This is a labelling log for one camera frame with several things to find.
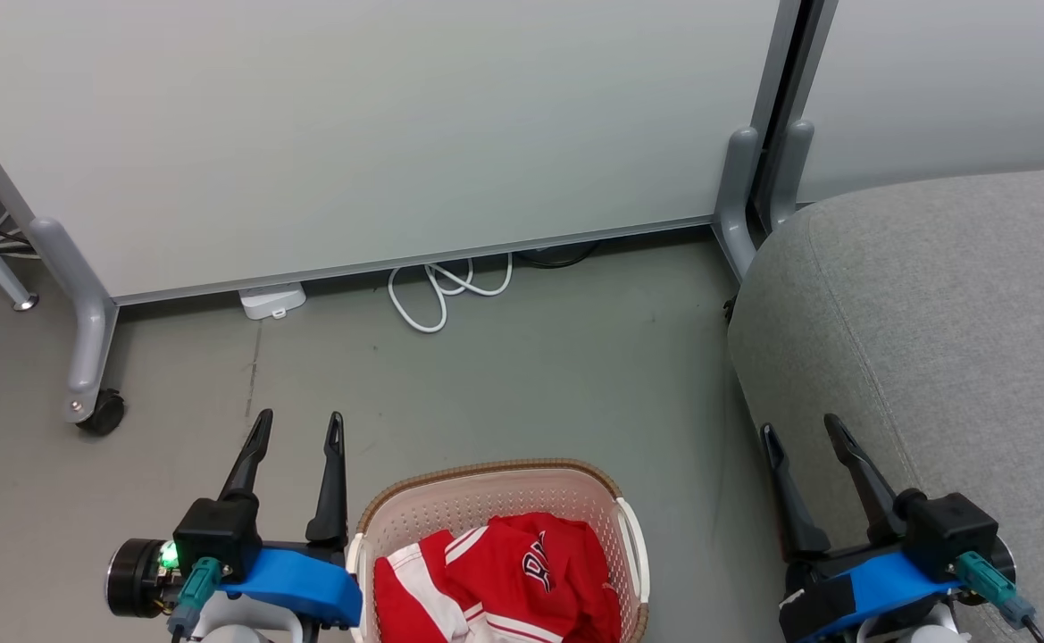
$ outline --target white stripe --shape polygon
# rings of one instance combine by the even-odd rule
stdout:
[[[461,614],[461,608],[453,598],[436,589],[419,545],[399,549],[386,558],[395,567],[395,577],[399,578],[403,589],[423,605],[423,611],[427,612],[435,627],[438,627],[443,639],[466,638],[470,627],[466,623],[466,616]]]
[[[485,612],[485,621],[490,622],[490,627],[507,627],[508,629],[524,632],[538,640],[547,640],[549,643],[562,643],[561,636],[553,634],[553,632],[542,629],[542,627],[532,625],[532,623],[500,617],[500,615],[491,615],[490,612]]]
[[[475,619],[470,621],[470,636],[467,638],[466,643],[498,643],[500,639],[494,639],[494,630],[490,627],[490,623],[485,622],[485,612],[481,612],[477,615]],[[532,640],[526,640],[525,643],[533,643]]]
[[[451,544],[447,545],[447,549],[445,549],[445,552],[447,552],[447,553],[451,552],[451,549],[453,549],[453,548],[455,548],[455,547],[464,544],[464,542],[466,542],[467,538],[472,537],[473,534],[475,534],[475,532],[478,532],[478,530],[484,530],[484,529],[485,528],[472,528],[472,529],[469,529],[466,533],[464,533],[460,537],[457,537],[453,541],[451,541]]]
[[[485,625],[485,629],[490,632],[489,643],[538,643],[537,639],[530,639],[528,636],[494,629],[493,625]]]
[[[462,541],[459,546],[449,550],[449,552],[447,552],[447,565],[451,565],[451,563],[457,561],[462,553],[469,552],[470,548],[473,547],[473,544],[478,542],[478,539],[480,539],[483,533],[485,533],[485,528],[476,528],[473,530],[473,533],[466,537],[466,540]]]

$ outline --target white power strip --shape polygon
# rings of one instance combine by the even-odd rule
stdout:
[[[300,282],[281,284],[280,286],[263,286],[245,288],[239,292],[240,304],[244,305],[247,318],[281,318],[287,316],[287,311],[304,306],[306,293]]]

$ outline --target concrete floor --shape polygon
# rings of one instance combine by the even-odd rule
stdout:
[[[276,412],[257,480],[265,539],[304,534],[338,410],[351,521],[420,473],[579,457],[618,480],[644,526],[645,640],[782,639],[775,518],[725,362],[732,284],[704,233],[519,268],[501,296],[451,299],[431,337],[397,316],[383,275],[310,284],[308,304],[281,320],[250,322],[231,293],[126,309],[106,383],[128,412],[105,438],[60,420],[68,301],[39,264],[11,263],[41,304],[15,313],[0,293],[2,643],[167,640],[161,621],[105,610],[109,556],[126,538],[170,535],[192,500],[214,496],[264,407]],[[436,318],[414,273],[405,305]]]

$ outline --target green led light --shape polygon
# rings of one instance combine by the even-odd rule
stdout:
[[[180,566],[180,556],[176,553],[176,544],[173,541],[165,542],[161,546],[161,567],[174,570]]]

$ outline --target brown basket rim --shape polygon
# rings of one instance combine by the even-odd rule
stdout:
[[[416,489],[420,485],[432,484],[436,481],[464,479],[465,477],[481,475],[481,473],[524,472],[529,471],[529,469],[571,469],[574,472],[586,473],[586,475],[603,484],[604,489],[612,494],[614,500],[621,497],[621,489],[616,485],[615,481],[607,473],[589,462],[584,462],[584,460],[572,460],[567,459],[567,457],[532,457],[532,459],[526,460],[498,460],[497,462],[485,462],[482,465],[467,465],[465,467],[445,469],[445,471],[441,472],[424,473],[421,476],[412,477],[412,479],[405,479],[388,485],[379,493],[379,496],[375,496],[371,504],[367,504],[367,507],[362,510],[362,516],[359,517],[357,533],[365,534],[367,532],[375,513],[387,500],[395,497],[396,494],[407,492],[407,490]]]
[[[633,626],[633,632],[628,635],[628,639],[624,640],[624,643],[640,643],[640,640],[645,638],[645,632],[647,630],[648,603],[642,602],[637,608],[637,625]]]

